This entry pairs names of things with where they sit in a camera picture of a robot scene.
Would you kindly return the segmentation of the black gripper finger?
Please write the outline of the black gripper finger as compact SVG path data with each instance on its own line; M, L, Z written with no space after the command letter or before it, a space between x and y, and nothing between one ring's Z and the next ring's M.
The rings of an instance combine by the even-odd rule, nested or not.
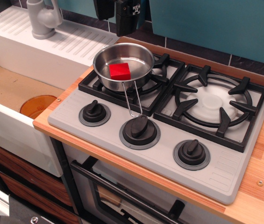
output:
M115 2L113 0L94 0L93 2L99 20L108 20L114 17Z
M116 0L116 34L118 37L132 34L136 31L141 12L140 0Z

